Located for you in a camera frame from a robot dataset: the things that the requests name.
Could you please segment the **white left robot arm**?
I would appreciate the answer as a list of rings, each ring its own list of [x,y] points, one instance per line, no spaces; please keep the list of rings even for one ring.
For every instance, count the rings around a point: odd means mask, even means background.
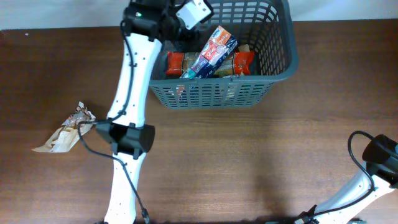
[[[124,55],[116,96],[105,120],[96,123],[100,136],[110,143],[113,181],[105,223],[134,223],[139,173],[155,137],[145,123],[150,78],[164,41],[192,40],[194,27],[213,15],[208,1],[131,1],[119,25]]]

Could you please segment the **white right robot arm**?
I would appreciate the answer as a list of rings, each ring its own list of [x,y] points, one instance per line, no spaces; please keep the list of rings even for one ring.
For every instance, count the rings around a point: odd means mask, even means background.
[[[360,164],[353,155],[352,140],[356,135],[367,137]],[[397,142],[379,134],[376,137],[355,131],[348,138],[348,152],[359,171],[336,194],[325,202],[303,212],[294,223],[349,223],[376,199],[397,189]]]

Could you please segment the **beige clear snack bag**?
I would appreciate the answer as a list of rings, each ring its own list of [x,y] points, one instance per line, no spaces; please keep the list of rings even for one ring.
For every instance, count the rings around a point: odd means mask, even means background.
[[[238,47],[239,52],[250,52],[248,44],[240,45]]]

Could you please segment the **brown snack bag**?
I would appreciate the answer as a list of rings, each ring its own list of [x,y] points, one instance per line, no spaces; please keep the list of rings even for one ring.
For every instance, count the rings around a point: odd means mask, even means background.
[[[43,146],[32,149],[35,152],[64,153],[68,152],[78,141],[78,132],[87,133],[92,124],[81,124],[82,121],[95,121],[96,117],[88,110],[84,103],[79,102],[76,110],[62,123]]]

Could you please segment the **red brown biscuit packet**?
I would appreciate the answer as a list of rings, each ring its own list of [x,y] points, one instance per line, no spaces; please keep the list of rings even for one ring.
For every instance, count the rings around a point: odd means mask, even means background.
[[[166,75],[180,77],[194,63],[199,54],[199,52],[168,52]],[[223,61],[213,76],[220,78],[229,75],[250,75],[253,60],[254,52],[235,52]]]

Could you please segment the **blue Kleenex tissue multipack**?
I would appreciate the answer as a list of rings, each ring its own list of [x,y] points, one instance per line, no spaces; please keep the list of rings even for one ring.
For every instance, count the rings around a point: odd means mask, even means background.
[[[210,35],[199,56],[180,78],[211,78],[224,60],[237,47],[238,41],[222,26]]]

